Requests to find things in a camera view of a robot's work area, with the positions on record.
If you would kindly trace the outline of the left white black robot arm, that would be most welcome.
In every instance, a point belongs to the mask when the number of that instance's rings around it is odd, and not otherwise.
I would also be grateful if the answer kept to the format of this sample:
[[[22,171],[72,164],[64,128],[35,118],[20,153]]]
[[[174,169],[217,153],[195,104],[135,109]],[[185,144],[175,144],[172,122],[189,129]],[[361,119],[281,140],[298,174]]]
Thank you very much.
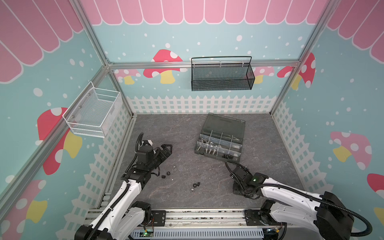
[[[155,225],[149,203],[136,201],[152,176],[160,176],[160,165],[173,153],[171,144],[153,147],[140,133],[135,143],[135,155],[121,176],[121,186],[106,208],[91,224],[76,231],[76,240],[126,240],[137,228]]]

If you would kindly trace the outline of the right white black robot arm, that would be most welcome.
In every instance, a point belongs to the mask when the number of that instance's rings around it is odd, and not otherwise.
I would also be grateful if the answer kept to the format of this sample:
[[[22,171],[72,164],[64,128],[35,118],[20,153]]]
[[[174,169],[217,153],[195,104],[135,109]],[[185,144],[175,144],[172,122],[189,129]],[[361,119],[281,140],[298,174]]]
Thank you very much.
[[[284,185],[234,161],[225,161],[234,180],[233,193],[248,199],[265,198],[259,210],[245,210],[247,225],[281,225],[284,238],[288,224],[320,234],[324,240],[348,240],[365,237],[373,226],[360,214],[347,209],[330,192],[319,195]]]

